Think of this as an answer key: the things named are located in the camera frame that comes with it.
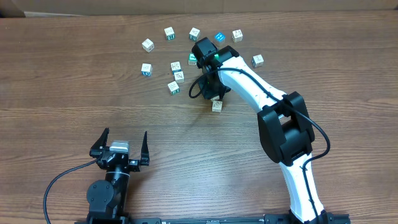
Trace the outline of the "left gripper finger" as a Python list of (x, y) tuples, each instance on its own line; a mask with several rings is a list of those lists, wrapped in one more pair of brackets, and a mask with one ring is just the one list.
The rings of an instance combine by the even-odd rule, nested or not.
[(150, 163), (150, 156), (149, 156), (149, 148), (147, 145), (147, 131), (146, 131), (142, 141), (140, 165), (148, 166), (149, 163)]
[(109, 128), (105, 128), (101, 136), (90, 148), (89, 155), (91, 157), (99, 157), (100, 155), (102, 155), (102, 153), (109, 149), (109, 147), (107, 146), (108, 134)]

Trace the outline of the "block green R number five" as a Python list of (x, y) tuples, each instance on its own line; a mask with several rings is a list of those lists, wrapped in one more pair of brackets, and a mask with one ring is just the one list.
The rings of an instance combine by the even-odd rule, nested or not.
[(222, 101), (213, 100), (213, 104), (212, 104), (212, 108), (211, 108), (212, 112), (220, 113), (222, 110), (222, 105), (223, 105)]

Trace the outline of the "block blue T side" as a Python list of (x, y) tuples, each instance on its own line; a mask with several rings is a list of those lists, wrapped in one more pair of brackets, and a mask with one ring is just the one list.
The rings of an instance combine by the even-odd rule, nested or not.
[(251, 63), (254, 68), (261, 67), (264, 64), (264, 59), (261, 54), (252, 57)]

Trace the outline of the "umbrella block blue side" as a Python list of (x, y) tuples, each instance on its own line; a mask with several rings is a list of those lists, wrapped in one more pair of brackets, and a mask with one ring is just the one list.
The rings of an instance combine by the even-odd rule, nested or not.
[(213, 97), (213, 98), (211, 99), (211, 101), (219, 100), (219, 99), (220, 99), (220, 96), (215, 96), (215, 97)]

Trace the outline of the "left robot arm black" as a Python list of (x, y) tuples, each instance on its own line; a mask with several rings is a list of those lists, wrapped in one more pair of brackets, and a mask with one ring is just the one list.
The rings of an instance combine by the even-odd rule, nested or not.
[(103, 180), (93, 182), (86, 193), (89, 203), (87, 223), (131, 223), (129, 214), (124, 211), (130, 173), (139, 172), (140, 166), (150, 163), (147, 134), (141, 147), (141, 158), (129, 157), (127, 141), (113, 141), (107, 145), (109, 129), (105, 128), (99, 139), (90, 148), (89, 155), (96, 164), (106, 171)]

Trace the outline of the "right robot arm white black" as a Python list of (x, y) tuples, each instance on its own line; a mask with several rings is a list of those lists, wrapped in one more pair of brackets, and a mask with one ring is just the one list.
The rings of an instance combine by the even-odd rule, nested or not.
[(208, 38), (195, 43), (192, 53), (203, 74), (195, 84), (207, 100), (222, 100), (235, 91), (256, 112), (259, 137), (268, 157), (280, 165), (290, 195), (290, 222), (325, 223), (312, 175), (312, 142), (319, 125), (308, 116), (303, 97), (286, 94), (252, 71), (230, 46), (217, 49)]

